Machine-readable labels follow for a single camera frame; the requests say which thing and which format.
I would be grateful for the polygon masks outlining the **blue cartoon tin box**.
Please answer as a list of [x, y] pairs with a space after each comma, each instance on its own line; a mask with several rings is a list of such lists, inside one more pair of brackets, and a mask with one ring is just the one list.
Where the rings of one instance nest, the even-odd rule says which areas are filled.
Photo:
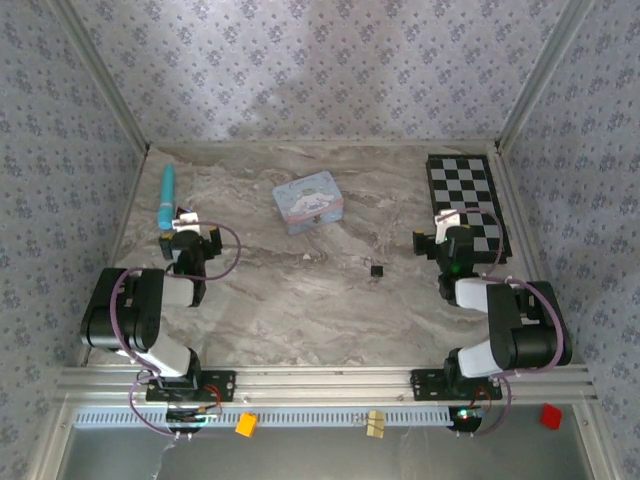
[[337, 222], [343, 217], [344, 198], [329, 171], [276, 186], [272, 195], [289, 235]]

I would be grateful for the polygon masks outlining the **teal toy microphone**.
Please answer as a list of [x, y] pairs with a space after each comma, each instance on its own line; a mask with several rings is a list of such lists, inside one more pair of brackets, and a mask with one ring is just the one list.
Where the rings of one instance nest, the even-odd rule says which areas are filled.
[[157, 225], [163, 231], [173, 228], [175, 217], [174, 189], [175, 169], [172, 164], [167, 164], [162, 172], [159, 206], [156, 215]]

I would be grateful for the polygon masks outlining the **black grey chessboard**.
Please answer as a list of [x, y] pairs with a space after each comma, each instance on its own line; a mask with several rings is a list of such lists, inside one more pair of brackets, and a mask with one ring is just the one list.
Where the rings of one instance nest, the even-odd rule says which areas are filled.
[[499, 241], [502, 241], [499, 263], [506, 264], [512, 256], [512, 249], [488, 157], [429, 155], [426, 172], [433, 214], [448, 210], [482, 209], [483, 213], [460, 214], [460, 223], [469, 225], [474, 233], [475, 261], [493, 263]]

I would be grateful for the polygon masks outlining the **red toy block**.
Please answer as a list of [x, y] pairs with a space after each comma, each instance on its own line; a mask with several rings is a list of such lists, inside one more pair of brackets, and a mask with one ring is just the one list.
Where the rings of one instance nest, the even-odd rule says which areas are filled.
[[549, 403], [542, 405], [540, 424], [550, 430], [559, 430], [563, 420], [563, 411]]

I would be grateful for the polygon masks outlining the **grey metal shelf panel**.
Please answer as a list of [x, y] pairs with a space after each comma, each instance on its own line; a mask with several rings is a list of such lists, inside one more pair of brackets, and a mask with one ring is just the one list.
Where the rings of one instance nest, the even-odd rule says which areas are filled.
[[446, 429], [230, 429], [173, 442], [143, 429], [77, 429], [56, 480], [594, 480], [571, 434], [518, 429], [458, 438]]

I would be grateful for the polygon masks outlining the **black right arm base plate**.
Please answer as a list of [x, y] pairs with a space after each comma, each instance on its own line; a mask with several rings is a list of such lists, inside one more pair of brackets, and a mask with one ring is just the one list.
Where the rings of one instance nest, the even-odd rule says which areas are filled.
[[466, 378], [443, 369], [416, 369], [410, 374], [415, 401], [501, 400], [501, 388], [488, 377]]

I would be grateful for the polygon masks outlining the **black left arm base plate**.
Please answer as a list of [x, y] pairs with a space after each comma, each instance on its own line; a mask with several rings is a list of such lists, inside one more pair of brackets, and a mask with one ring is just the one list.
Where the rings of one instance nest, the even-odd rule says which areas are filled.
[[234, 398], [236, 372], [203, 370], [198, 376], [152, 378], [147, 386], [147, 402], [231, 402]]

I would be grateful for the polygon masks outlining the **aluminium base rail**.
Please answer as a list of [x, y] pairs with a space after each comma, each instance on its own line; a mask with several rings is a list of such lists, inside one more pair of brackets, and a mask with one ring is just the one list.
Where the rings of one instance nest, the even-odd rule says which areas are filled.
[[[236, 367], [231, 405], [257, 407], [400, 406], [414, 402], [409, 367]], [[56, 397], [76, 405], [126, 405], [137, 377], [132, 366], [66, 368]], [[584, 365], [509, 379], [514, 405], [594, 403]]]

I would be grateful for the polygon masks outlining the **aluminium frame post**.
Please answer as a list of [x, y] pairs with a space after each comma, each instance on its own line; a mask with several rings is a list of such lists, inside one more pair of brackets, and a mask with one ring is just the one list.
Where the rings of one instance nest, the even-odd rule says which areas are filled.
[[499, 153], [506, 154], [512, 148], [595, 1], [566, 0], [495, 140]]
[[72, 1], [46, 0], [46, 2], [60, 22], [124, 134], [135, 149], [145, 156], [149, 148], [145, 135]]

